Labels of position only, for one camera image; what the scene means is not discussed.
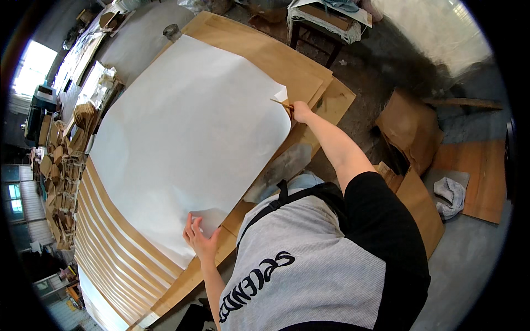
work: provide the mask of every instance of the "blue machine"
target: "blue machine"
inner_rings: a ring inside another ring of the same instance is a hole
[[[55,90],[46,85],[39,85],[35,89],[31,100],[30,111],[26,119],[24,138],[28,146],[39,145],[40,129],[46,114],[52,115],[57,109],[57,95]]]

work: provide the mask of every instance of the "wooden stick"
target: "wooden stick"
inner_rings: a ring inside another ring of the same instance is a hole
[[[463,97],[454,97],[449,99],[433,99],[424,98],[423,102],[429,103],[433,106],[475,106],[483,108],[502,109],[502,104],[492,100],[481,100],[481,99],[468,99]]]
[[[288,105],[288,104],[286,104],[286,103],[283,103],[283,102],[280,102],[280,101],[278,101],[278,100],[274,100],[274,99],[271,99],[271,100],[274,101],[274,102],[276,102],[276,103],[279,103],[279,104],[283,105],[284,107],[289,108],[289,109],[291,109],[291,110],[294,110],[294,109],[295,109],[293,106]]]

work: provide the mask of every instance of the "strap buckle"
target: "strap buckle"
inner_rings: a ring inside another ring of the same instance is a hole
[[[274,200],[269,203],[269,207],[272,209],[272,211],[279,209],[281,206],[282,204],[278,200]]]

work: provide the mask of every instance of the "hand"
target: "hand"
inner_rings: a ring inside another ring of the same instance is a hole
[[[307,118],[313,114],[307,103],[303,101],[295,101],[293,107],[295,108],[295,120],[307,124]]]
[[[188,220],[182,238],[186,243],[193,248],[199,260],[201,267],[205,265],[215,266],[215,253],[217,252],[217,238],[221,227],[217,228],[210,239],[206,239],[199,228],[202,217],[197,217],[193,222],[191,221],[191,213],[188,213]]]

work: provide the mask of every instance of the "black apron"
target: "black apron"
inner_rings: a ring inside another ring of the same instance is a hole
[[[306,196],[314,195],[317,198],[323,200],[329,206],[329,208],[333,210],[337,215],[339,219],[339,226],[341,227],[341,225],[345,224],[346,211],[344,198],[342,197],[342,191],[334,183],[325,182],[310,187],[308,189],[303,189],[291,195],[287,193],[287,182],[285,180],[282,180],[276,186],[280,188],[280,195],[278,196],[278,200],[271,201],[268,206],[260,210],[260,212],[257,213],[256,216],[254,216],[254,218],[246,225],[245,229],[243,230],[243,233],[241,234],[241,238],[237,243],[236,255],[239,251],[239,243],[241,242],[241,239],[243,239],[243,236],[245,235],[246,231],[252,225],[259,221],[263,216],[279,209],[280,207],[286,204],[289,204],[301,198],[305,198]]]

